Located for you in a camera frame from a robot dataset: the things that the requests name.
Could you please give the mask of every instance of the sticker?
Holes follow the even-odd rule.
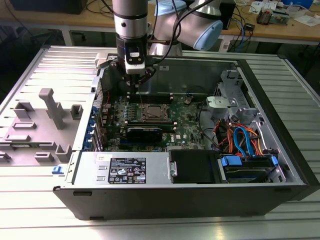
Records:
[[[145,184],[146,168],[145,158],[111,158],[108,182],[110,184]]]
[[[169,66],[160,66],[160,71],[169,71],[170,67]]]
[[[95,161],[109,161],[112,154],[97,154]]]

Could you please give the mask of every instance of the slotted metal surface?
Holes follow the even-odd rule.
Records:
[[[106,48],[52,47],[39,56],[39,61],[34,64],[29,76],[25,77],[26,82],[31,84],[21,85],[20,88],[25,94],[37,93],[41,84],[52,86],[50,85],[52,82],[64,83],[64,87],[58,87],[54,91],[55,95],[61,94],[61,100],[67,105],[72,101],[66,100],[64,94],[81,95],[89,91],[91,82],[89,76],[95,75],[94,57],[99,51],[106,51]],[[317,96],[285,60],[275,55],[203,52],[185,52],[184,54],[193,57],[246,59],[320,180],[320,109],[315,101]],[[51,80],[35,75],[47,73],[47,71],[54,71],[56,75],[52,75],[54,77]],[[59,74],[75,74],[76,79],[72,77],[66,80]],[[80,97],[72,100],[83,101]],[[13,106],[11,102],[14,101],[16,96],[9,100],[8,106]],[[1,117],[4,115],[14,117],[14,112],[10,110],[5,107]],[[61,237],[92,240],[320,239],[320,191],[302,201],[282,204],[265,216],[81,221],[76,219],[52,193],[52,187],[59,185],[63,177],[52,176],[51,171],[52,168],[48,166],[0,167],[1,239],[18,239],[25,236],[32,236],[33,239],[45,237],[45,239],[55,240]]]

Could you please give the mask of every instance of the black cable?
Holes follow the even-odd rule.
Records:
[[[26,26],[14,15],[14,13],[10,10],[7,0],[4,0],[4,4],[6,6],[6,9],[10,12],[10,14],[12,15],[12,17],[33,37],[33,39],[35,39],[39,44],[42,45],[41,42],[38,41],[38,39],[35,38],[35,36],[29,31],[28,28],[26,28]]]
[[[89,9],[89,6],[91,5],[91,4],[93,4],[94,2],[97,2],[98,0],[93,0],[93,1],[91,1],[91,2],[89,2],[86,6],[85,6],[85,8],[89,11],[89,12],[91,12],[91,13],[94,13],[94,14],[110,14],[111,12],[110,11],[104,11],[104,8],[106,8],[106,6],[104,6],[103,8],[101,8],[100,9],[100,11],[93,11],[93,10],[91,10],[91,9]]]
[[[216,150],[216,151],[218,151],[218,152],[221,152],[221,150],[218,148],[218,145],[217,145],[210,137],[208,137],[207,134],[205,134],[205,132],[204,132],[204,130],[202,129],[201,124],[200,124],[201,111],[202,111],[202,109],[204,108],[205,103],[206,103],[206,101],[203,101],[203,103],[202,103],[202,105],[201,105],[201,108],[200,108],[200,111],[199,111],[198,127],[199,127],[199,129],[200,129],[200,133],[202,133],[203,136],[212,143],[212,146],[213,146],[212,149],[213,149],[213,150]]]
[[[179,17],[179,13],[178,13],[178,10],[177,10],[177,6],[176,6],[176,3],[175,3],[175,0],[172,0],[172,5],[173,5],[174,11],[175,11],[176,19],[179,21],[180,17]],[[179,32],[178,32],[178,34],[176,35],[176,33],[174,33],[174,35],[176,35],[174,37],[175,41],[179,38],[180,34],[181,34],[181,23],[179,23]]]
[[[193,9],[189,10],[188,12],[186,12],[185,14],[183,14],[183,15],[180,17],[180,19],[179,19],[177,22],[174,23],[173,31],[172,31],[172,37],[171,37],[171,40],[170,40],[170,43],[169,43],[169,48],[167,49],[165,55],[163,55],[161,59],[159,59],[158,61],[156,61],[155,64],[161,63],[161,62],[169,55],[169,52],[170,52],[170,50],[171,50],[171,48],[172,48],[172,44],[174,43],[175,33],[176,33],[176,31],[177,31],[177,29],[178,29],[178,26],[179,26],[179,24],[181,23],[181,21],[182,21],[183,19],[185,19],[189,14],[192,14],[193,12],[197,11],[198,9],[202,8],[203,6],[209,4],[209,3],[213,2],[213,1],[214,1],[214,0],[207,0],[207,1],[205,1],[204,3],[196,6],[195,8],[193,8]]]
[[[152,35],[151,35],[151,39],[154,38],[155,36],[155,30],[156,30],[156,25],[157,25],[157,20],[158,20],[158,13],[159,13],[159,2],[158,0],[155,0],[156,3],[156,8],[155,8],[155,20],[154,20],[154,26],[153,26],[153,30],[152,30]]]
[[[110,11],[112,14],[114,14],[114,11],[112,10],[111,7],[108,6],[108,4],[106,3],[106,1],[105,1],[105,0],[101,0],[101,1],[102,1],[103,4],[106,6],[106,8],[109,9],[109,11]]]
[[[244,30],[244,35],[246,35],[246,29],[245,29],[245,25],[247,24],[247,23],[246,23],[246,20],[241,16],[240,10],[239,10],[239,8],[238,8],[237,6],[236,6],[236,9],[237,9],[237,11],[238,11],[239,14],[233,13],[233,15],[240,17],[241,24],[242,24],[243,30]],[[249,32],[249,37],[243,42],[243,44],[246,43],[246,42],[248,42],[248,44],[247,44],[246,46],[242,45],[242,48],[248,47],[248,46],[250,45],[251,37],[252,37],[252,35],[253,35],[253,31],[252,31],[252,32],[248,31],[248,32]],[[237,39],[235,40],[235,42],[234,42],[234,43],[231,43],[231,48],[229,48],[229,49],[227,50],[227,52],[230,52],[230,51],[232,50],[232,48],[234,48],[234,50],[236,50],[236,49],[240,46],[241,42],[237,45],[237,41],[238,41],[240,35],[241,35],[241,32],[240,32],[240,34],[238,35],[238,37],[237,37]]]

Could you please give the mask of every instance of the warning label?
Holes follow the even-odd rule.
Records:
[[[145,184],[145,158],[111,158],[108,182],[110,184]]]

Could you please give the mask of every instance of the workbench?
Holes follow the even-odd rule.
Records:
[[[51,12],[15,11],[10,4],[9,7],[27,28],[61,30],[67,46],[74,45],[71,31],[115,32],[114,19],[109,14],[102,15],[84,9],[80,15],[72,15]],[[97,2],[91,4],[90,9],[96,12],[100,11]],[[256,21],[257,15],[248,13],[249,6],[239,7],[239,9],[246,22],[255,25],[253,36],[251,37],[252,41],[304,45],[317,45],[320,41],[320,24],[310,27],[290,19],[287,26],[275,24],[260,25]],[[320,6],[312,5],[310,10],[320,11]],[[149,4],[148,12],[148,21],[153,24],[155,21],[154,4]],[[21,27],[21,24],[7,10],[4,0],[0,0],[0,25]],[[223,30],[219,37],[222,39],[219,52],[227,51],[230,41],[235,40],[239,34],[240,30],[236,26],[236,22],[231,21],[229,29]]]
[[[238,9],[246,23],[255,25],[251,41],[303,45],[317,45],[320,41],[320,24],[307,26],[290,18],[287,25],[261,25],[257,24],[258,15],[249,12],[250,6],[239,6]],[[307,15],[314,16],[316,12],[320,12],[320,6],[313,4],[309,10],[312,12],[308,12]],[[228,30],[221,32],[220,38],[222,38],[222,42],[219,52],[226,51],[230,41],[238,37],[240,34],[239,28],[235,21],[231,21]]]
[[[52,46],[41,49],[0,105],[0,138],[18,101],[39,101],[53,88],[63,108],[86,107],[97,75],[95,57],[115,48]],[[320,97],[287,59],[277,55],[185,51],[184,56],[246,60],[317,179],[320,180]],[[280,205],[265,216],[81,221],[52,193],[64,180],[52,166],[0,166],[1,239],[275,240],[320,238],[320,191]]]

